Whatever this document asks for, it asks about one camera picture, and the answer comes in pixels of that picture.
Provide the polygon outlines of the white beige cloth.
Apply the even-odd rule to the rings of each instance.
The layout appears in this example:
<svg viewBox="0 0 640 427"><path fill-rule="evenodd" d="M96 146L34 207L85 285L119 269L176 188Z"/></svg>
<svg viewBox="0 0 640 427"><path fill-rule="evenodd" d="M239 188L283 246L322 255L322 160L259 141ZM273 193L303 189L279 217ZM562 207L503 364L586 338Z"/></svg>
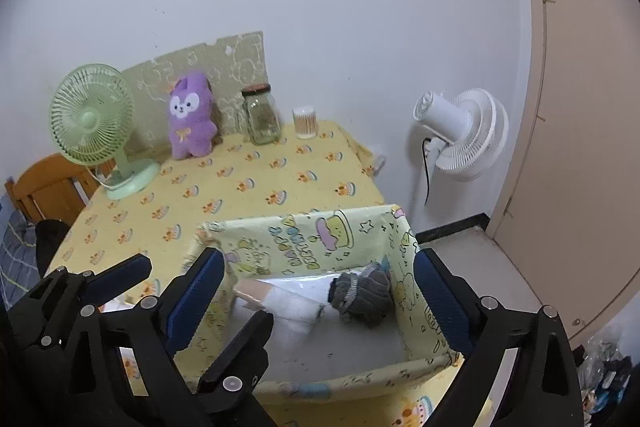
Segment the white beige cloth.
<svg viewBox="0 0 640 427"><path fill-rule="evenodd" d="M233 286L245 308L266 311L281 320L314 324L329 295L327 277L292 279L243 279Z"/></svg>

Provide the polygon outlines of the grey socks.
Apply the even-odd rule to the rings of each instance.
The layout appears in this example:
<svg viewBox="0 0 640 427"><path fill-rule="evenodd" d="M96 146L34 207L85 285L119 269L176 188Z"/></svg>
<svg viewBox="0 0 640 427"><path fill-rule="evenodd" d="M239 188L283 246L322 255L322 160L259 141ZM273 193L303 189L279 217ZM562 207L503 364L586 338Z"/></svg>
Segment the grey socks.
<svg viewBox="0 0 640 427"><path fill-rule="evenodd" d="M376 261L360 273L342 273L330 284L328 303L343 320L355 320L372 329L393 310L390 278Z"/></svg>

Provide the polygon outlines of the blue plaid bedding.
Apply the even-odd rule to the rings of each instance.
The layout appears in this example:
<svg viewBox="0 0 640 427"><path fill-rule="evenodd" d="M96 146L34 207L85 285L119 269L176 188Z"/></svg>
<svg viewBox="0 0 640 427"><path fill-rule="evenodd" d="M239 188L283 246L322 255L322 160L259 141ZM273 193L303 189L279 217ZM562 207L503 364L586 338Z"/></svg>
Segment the blue plaid bedding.
<svg viewBox="0 0 640 427"><path fill-rule="evenodd" d="M9 310L39 281L36 228L16 209L8 195L1 197L1 300Z"/></svg>

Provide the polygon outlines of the black garment on chair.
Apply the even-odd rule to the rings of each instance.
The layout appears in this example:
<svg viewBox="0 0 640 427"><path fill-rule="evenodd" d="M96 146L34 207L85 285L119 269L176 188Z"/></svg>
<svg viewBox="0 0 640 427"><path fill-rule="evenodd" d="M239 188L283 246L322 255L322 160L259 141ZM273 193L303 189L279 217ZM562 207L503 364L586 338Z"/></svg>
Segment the black garment on chair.
<svg viewBox="0 0 640 427"><path fill-rule="evenodd" d="M70 226L60 220L46 219L36 224L36 262L40 277L46 275L58 247L69 231Z"/></svg>

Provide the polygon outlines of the beige door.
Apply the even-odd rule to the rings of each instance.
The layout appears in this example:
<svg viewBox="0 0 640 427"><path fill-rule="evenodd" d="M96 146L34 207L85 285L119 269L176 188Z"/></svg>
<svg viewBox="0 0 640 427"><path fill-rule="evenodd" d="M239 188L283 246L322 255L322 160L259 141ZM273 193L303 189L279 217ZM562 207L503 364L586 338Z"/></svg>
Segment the beige door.
<svg viewBox="0 0 640 427"><path fill-rule="evenodd" d="M639 2L530 0L518 139L487 232L584 343L639 289Z"/></svg>

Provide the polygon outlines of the purple plush bunny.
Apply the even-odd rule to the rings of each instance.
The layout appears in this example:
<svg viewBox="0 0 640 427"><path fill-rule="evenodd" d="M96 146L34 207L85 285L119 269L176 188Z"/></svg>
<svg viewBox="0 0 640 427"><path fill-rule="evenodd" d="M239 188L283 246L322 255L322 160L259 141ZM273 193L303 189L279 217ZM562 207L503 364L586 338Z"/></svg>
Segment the purple plush bunny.
<svg viewBox="0 0 640 427"><path fill-rule="evenodd" d="M213 121L214 96L204 72L189 72L170 92L168 135L171 155L179 160L212 153L218 127Z"/></svg>

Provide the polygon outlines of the green desk fan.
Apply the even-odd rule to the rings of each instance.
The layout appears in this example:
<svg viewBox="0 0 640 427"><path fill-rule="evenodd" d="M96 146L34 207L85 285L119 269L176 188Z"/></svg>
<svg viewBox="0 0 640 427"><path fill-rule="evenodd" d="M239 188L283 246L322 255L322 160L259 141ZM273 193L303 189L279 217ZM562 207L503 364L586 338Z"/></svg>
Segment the green desk fan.
<svg viewBox="0 0 640 427"><path fill-rule="evenodd" d="M126 154L134 132L134 96L112 66L87 64L72 70L54 91L49 118L60 153L86 168L111 200L141 192L160 173L156 160L131 160Z"/></svg>

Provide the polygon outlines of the yellow cake print tablecloth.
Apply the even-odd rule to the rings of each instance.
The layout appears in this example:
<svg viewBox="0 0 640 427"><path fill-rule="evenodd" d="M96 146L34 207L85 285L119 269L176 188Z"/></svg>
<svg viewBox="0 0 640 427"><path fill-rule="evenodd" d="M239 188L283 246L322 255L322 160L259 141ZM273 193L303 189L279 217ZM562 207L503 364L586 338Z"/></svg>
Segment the yellow cake print tablecloth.
<svg viewBox="0 0 640 427"><path fill-rule="evenodd" d="M151 274L120 297L133 305L160 294L186 271L183 256L205 222L388 205L371 179L366 156L332 122L309 141L285 131L277 143L256 146L228 135L206 157L166 160L137 194L121 200L94 195L52 263L73 272L99 272L135 254L148 256ZM282 426L420 426L461 363L460 357L428 381L389 395L262 405Z"/></svg>

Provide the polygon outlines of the glass jar with lid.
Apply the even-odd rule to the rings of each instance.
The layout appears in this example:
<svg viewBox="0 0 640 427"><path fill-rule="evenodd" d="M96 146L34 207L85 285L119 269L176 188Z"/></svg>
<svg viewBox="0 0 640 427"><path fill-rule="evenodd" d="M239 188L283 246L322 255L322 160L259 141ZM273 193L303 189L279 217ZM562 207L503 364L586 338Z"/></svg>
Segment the glass jar with lid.
<svg viewBox="0 0 640 427"><path fill-rule="evenodd" d="M253 84L242 91L246 127L250 141L265 145L281 138L281 124L269 83Z"/></svg>

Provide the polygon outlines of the cotton swab container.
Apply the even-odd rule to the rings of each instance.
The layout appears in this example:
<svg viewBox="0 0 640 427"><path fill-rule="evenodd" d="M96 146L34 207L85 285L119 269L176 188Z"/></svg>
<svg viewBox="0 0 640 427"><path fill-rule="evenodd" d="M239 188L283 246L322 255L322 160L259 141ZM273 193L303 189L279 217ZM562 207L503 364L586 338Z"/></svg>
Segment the cotton swab container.
<svg viewBox="0 0 640 427"><path fill-rule="evenodd" d="M314 106L306 105L292 109L295 135L299 140L314 139L318 134L317 113Z"/></svg>

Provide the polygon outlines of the white standing fan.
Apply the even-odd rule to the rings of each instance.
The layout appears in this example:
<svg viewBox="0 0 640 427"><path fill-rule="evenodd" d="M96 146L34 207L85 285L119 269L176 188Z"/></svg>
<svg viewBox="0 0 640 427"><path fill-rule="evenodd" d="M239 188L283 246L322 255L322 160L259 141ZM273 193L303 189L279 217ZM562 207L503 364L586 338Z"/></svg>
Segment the white standing fan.
<svg viewBox="0 0 640 427"><path fill-rule="evenodd" d="M421 144L426 196L437 170L457 181L472 181L495 164L506 146L508 113L484 89L466 90L451 101L428 91L412 116L426 130Z"/></svg>

